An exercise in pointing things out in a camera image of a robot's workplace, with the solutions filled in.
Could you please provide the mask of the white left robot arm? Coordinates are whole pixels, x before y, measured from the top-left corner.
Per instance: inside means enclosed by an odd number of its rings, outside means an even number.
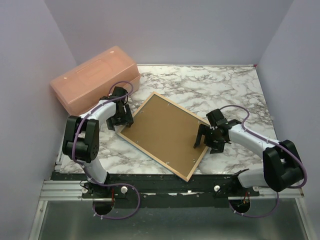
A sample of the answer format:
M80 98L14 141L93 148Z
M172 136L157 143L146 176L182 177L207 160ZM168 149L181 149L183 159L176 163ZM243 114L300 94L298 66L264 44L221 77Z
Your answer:
M109 94L87 112L67 118L62 153L84 170L88 181L94 184L93 191L101 198L110 194L111 185L107 182L108 172L98 158L100 127L106 123L114 131L116 126L131 127L134 123L128 104L134 86L131 83L129 86L130 90L126 90L115 83Z

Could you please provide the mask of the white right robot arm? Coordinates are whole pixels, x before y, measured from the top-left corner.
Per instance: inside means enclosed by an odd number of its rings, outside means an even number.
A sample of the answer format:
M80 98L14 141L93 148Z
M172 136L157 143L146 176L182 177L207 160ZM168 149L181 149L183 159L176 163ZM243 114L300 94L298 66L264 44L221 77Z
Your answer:
M234 195L241 196L251 187L281 192L287 188L298 188L298 183L306 183L306 169L292 141L269 139L245 127L244 121L227 120L220 109L212 110L206 117L210 125L199 125L194 148L204 143L211 149L211 154L216 154L224 151L225 144L236 143L262 159L262 168L236 173L236 180L230 183L230 191Z

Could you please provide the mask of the translucent orange plastic box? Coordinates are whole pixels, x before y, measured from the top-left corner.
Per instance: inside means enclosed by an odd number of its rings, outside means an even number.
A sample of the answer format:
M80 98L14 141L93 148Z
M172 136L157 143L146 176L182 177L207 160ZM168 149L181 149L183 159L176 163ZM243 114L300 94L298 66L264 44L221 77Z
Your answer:
M114 46L53 79L50 86L69 115L79 116L107 96L114 84L128 92L133 85L137 91L140 78L136 62Z

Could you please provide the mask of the aluminium mounting rail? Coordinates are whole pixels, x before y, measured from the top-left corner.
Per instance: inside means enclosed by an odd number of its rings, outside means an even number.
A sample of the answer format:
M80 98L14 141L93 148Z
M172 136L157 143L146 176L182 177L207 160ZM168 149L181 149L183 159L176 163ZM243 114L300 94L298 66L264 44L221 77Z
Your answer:
M67 180L69 174L62 174L63 180L46 180L41 189L40 197L43 199L81 199L82 195L87 194L82 185L85 183L80 180ZM143 196L155 195L169 195L169 196L193 196L212 194L215 197L226 198L231 200L240 199L245 193L249 194L251 199L266 198L273 199L276 197L276 192L270 188L253 187L248 190L239 190L236 193L227 192L227 177L222 177L222 182L218 185L220 189L215 192L214 187L210 186L214 182L209 179L209 175L196 175L191 182L184 182L173 175L112 175L112 177L119 177L120 182L133 185Z

